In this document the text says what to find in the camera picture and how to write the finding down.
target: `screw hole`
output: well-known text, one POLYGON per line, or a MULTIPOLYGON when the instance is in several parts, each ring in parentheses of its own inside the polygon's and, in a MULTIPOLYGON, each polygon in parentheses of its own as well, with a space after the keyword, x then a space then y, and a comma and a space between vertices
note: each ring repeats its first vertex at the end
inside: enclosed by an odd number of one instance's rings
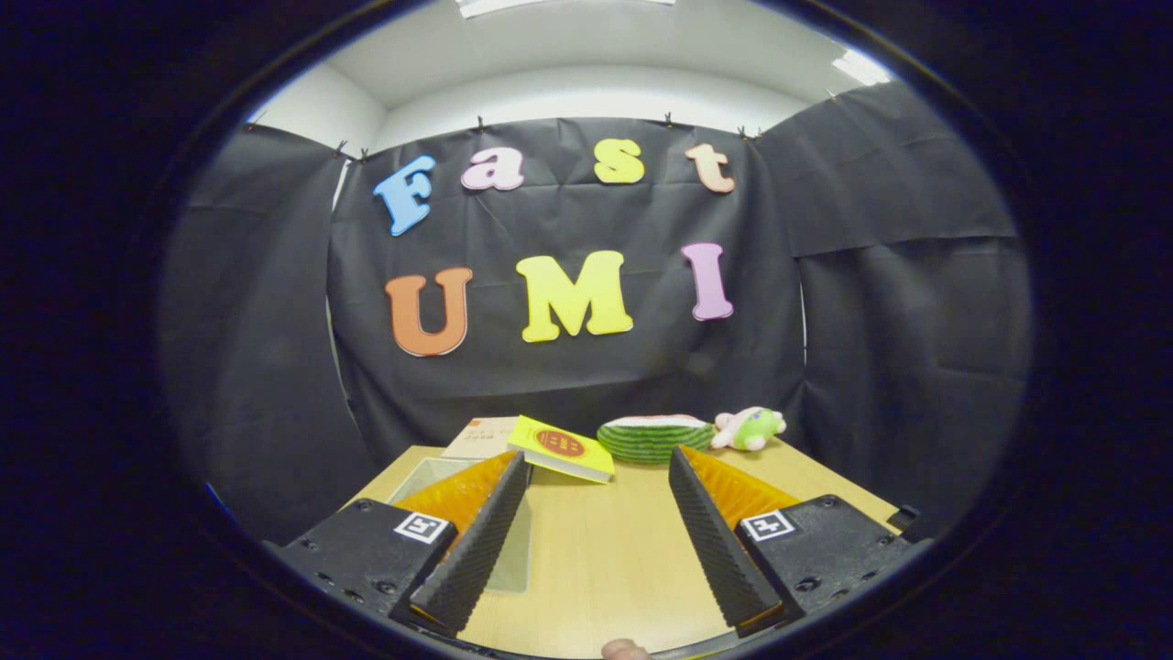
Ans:
POLYGON ((819 578, 802 578, 801 580, 799 580, 799 584, 794 585, 794 591, 800 591, 802 593, 806 593, 808 591, 814 591, 819 588, 819 585, 821 584, 822 581, 819 580, 819 578))

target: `ceiling light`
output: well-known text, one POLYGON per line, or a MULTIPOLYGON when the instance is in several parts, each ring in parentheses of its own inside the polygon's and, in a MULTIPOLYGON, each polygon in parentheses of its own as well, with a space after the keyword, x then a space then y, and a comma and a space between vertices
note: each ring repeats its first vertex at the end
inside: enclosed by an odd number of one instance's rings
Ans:
POLYGON ((832 62, 832 66, 868 87, 877 82, 889 82, 891 80, 883 67, 850 49, 843 53, 842 57, 832 62))
MULTIPOLYGON (((460 15, 466 19, 473 16, 479 16, 481 14, 488 14, 489 12, 497 12, 501 9, 509 9, 513 7, 521 7, 523 5, 534 5, 536 2, 548 2, 549 0, 456 0, 456 6, 460 7, 460 15)), ((676 0, 638 0, 640 2, 651 2, 653 5, 676 5, 676 0)))

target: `book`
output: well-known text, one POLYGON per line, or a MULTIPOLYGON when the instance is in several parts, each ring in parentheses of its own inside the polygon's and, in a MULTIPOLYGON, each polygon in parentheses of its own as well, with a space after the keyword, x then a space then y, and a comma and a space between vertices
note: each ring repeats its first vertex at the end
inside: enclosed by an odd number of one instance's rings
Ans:
POLYGON ((615 476, 611 455, 597 441, 517 417, 509 447, 526 454, 526 462, 589 482, 606 484, 615 476))
POLYGON ((516 424, 517 417, 474 417, 440 456, 481 460, 499 456, 509 450, 509 435, 516 424))

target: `black backdrop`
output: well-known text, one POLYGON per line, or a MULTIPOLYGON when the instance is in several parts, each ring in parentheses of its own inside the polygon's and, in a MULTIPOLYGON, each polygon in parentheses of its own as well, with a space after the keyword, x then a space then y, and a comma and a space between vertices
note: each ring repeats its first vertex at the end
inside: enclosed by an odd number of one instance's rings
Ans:
POLYGON ((930 535, 1001 456, 1028 372, 1025 263, 969 147, 903 84, 842 94, 750 138, 612 118, 434 136, 351 162, 331 213, 341 162, 242 129, 197 185, 163 290, 189 464, 258 538, 287 542, 412 444, 447 444, 479 416, 592 435, 624 415, 772 407, 788 443, 920 509, 930 535), (605 137, 640 145, 640 181, 597 179, 605 137), (704 142, 728 156, 732 192, 705 188, 684 156, 704 142), (490 147, 524 155, 520 188, 461 185, 490 147), (422 154, 438 162, 430 212, 392 236, 373 190, 422 154), (680 247, 697 241, 724 247, 727 318, 692 317, 680 247), (550 254, 574 279, 597 250, 624 254, 631 332, 526 343, 517 260, 550 254), (420 318, 435 332, 433 278, 453 266, 474 272, 465 342, 407 354, 384 285, 427 278, 420 318))
MULTIPOLYGON (((748 406, 796 420, 802 374, 798 267, 785 212, 761 155, 735 134, 636 120, 542 120, 420 140, 352 165, 331 236, 330 305, 339 358, 366 442, 389 462, 412 444, 447 444, 470 417, 527 415, 594 436, 625 415, 687 413, 712 420, 748 406), (595 143, 635 140, 645 166, 632 184, 604 184, 595 143), (708 142, 737 181, 705 188, 689 148, 708 142), (468 190, 460 176, 484 148, 524 155, 515 190, 468 190), (420 154, 433 156, 429 215, 400 236, 372 193, 420 154), (698 321, 692 270, 680 247, 716 241, 734 311, 698 321), (630 332, 526 343, 526 257, 552 256, 575 279, 586 254, 617 250, 630 332), (422 274, 421 321, 443 325, 445 267, 473 270, 468 335, 455 352, 414 358, 391 332, 384 284, 422 274)), ((793 431, 791 438, 798 438, 793 431)))
POLYGON ((900 83, 799 113, 759 149, 802 283, 812 454, 937 535, 992 474, 1029 372, 1029 273, 1005 202, 900 83))
POLYGON ((326 322, 343 162, 297 135, 242 128, 196 183, 160 290, 184 460, 258 538, 289 540, 377 474, 326 322))

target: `yellow letter m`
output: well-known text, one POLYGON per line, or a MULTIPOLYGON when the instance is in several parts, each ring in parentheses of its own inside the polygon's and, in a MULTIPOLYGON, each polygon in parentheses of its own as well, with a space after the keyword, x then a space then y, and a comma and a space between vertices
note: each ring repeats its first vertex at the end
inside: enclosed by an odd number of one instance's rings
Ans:
POLYGON ((571 281, 558 261, 550 256, 529 257, 517 261, 517 272, 526 275, 529 290, 529 325, 521 338, 527 342, 549 342, 558 339, 558 326, 550 319, 550 309, 571 336, 578 335, 586 307, 591 309, 586 332, 591 335, 626 333, 635 325, 623 308, 619 286, 619 266, 623 254, 602 250, 586 254, 578 281, 571 281))

